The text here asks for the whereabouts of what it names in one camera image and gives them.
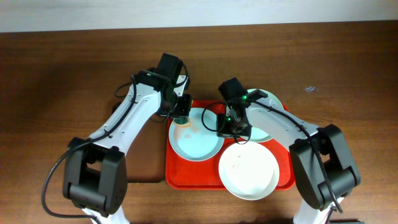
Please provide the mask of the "white plate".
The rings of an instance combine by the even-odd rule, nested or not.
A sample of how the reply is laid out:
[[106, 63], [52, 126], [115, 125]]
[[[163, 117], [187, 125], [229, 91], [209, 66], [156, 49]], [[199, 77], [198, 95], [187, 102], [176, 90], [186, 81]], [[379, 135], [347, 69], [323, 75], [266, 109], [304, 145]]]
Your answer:
[[232, 144], [224, 150], [218, 164], [224, 187], [244, 200], [260, 200], [277, 187], [280, 170], [273, 153], [265, 146], [248, 142]]

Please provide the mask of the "light blue plate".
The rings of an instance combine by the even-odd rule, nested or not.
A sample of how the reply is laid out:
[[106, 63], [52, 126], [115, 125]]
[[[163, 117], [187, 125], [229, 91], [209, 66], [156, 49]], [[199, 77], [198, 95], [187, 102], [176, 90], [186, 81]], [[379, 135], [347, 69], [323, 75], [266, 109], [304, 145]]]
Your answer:
[[203, 110], [203, 108], [190, 110], [189, 126], [179, 127], [172, 122], [169, 127], [169, 143], [172, 150], [188, 161], [208, 160], [215, 156], [224, 144], [223, 138], [204, 127], [201, 121]]

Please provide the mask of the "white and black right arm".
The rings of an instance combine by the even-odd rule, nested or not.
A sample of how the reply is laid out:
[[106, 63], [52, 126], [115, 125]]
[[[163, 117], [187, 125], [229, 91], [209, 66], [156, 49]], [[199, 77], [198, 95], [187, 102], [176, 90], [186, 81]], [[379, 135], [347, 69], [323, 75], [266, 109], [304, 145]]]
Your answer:
[[270, 134], [290, 153], [296, 186], [302, 196], [294, 223], [330, 223], [341, 201], [361, 177], [341, 129], [308, 123], [268, 102], [261, 90], [221, 90], [225, 112], [217, 117], [223, 138], [251, 136], [252, 128]]

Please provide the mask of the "light green plate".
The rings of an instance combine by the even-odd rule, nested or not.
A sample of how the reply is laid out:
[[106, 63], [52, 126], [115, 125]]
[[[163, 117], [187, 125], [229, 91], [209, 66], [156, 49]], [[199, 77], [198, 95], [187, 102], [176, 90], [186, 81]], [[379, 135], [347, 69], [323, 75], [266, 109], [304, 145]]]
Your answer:
[[[282, 104], [282, 102], [278, 99], [278, 97], [276, 97], [273, 93], [267, 91], [267, 90], [263, 90], [263, 89], [258, 89], [258, 88], [252, 88], [252, 89], [248, 89], [246, 90], [247, 93], [245, 95], [242, 95], [240, 97], [236, 97], [236, 100], [239, 99], [242, 102], [248, 102], [247, 98], [248, 98], [248, 94], [250, 92], [259, 90], [263, 93], [265, 93], [267, 95], [267, 97], [264, 100], [261, 100], [261, 103], [273, 108], [276, 108], [278, 110], [284, 110], [284, 106]], [[267, 142], [273, 139], [273, 137], [263, 131], [262, 129], [258, 128], [257, 126], [255, 126], [254, 124], [254, 116], [250, 116], [249, 113], [246, 113], [246, 116], [248, 118], [249, 124], [251, 125], [251, 132], [250, 132], [250, 136], [243, 136], [240, 135], [239, 137], [242, 138], [243, 140], [247, 141], [252, 141], [252, 142]]]

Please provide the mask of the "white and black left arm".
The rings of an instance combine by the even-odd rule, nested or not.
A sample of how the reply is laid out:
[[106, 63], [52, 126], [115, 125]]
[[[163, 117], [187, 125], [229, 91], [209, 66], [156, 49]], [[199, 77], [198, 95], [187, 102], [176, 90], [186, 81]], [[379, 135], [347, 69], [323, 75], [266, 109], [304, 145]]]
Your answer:
[[63, 196], [93, 223], [127, 223], [126, 154], [152, 115], [187, 120], [189, 74], [152, 68], [132, 75], [129, 90], [104, 125], [87, 139], [73, 138], [66, 153]]

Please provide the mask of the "green and yellow sponge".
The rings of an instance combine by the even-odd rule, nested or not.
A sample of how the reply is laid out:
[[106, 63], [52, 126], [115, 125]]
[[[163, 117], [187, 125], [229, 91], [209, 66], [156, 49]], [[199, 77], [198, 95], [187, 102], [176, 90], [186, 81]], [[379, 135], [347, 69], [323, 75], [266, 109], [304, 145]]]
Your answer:
[[174, 118], [173, 124], [180, 128], [189, 127], [190, 126], [190, 118], [189, 117]]

